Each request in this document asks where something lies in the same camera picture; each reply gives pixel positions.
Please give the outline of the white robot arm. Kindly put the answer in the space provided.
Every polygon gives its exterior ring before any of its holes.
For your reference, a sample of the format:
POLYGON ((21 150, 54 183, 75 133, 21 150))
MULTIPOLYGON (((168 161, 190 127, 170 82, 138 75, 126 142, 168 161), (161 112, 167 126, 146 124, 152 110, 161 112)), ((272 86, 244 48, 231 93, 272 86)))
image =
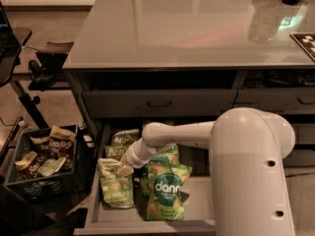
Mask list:
POLYGON ((282 116, 240 107, 211 122, 150 123, 118 174, 131 174, 171 144, 209 152, 217 236, 295 236, 283 165, 295 133, 282 116))

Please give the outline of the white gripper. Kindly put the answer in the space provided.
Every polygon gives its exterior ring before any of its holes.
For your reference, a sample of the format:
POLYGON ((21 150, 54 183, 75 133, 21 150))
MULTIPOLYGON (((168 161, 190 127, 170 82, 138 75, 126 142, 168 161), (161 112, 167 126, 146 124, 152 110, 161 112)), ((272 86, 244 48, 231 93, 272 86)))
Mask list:
POLYGON ((115 175, 118 177, 127 177, 134 173, 134 168, 140 169, 148 163, 148 159, 140 157, 142 151, 142 142, 136 141, 131 144, 125 151, 121 162, 115 171, 115 175))

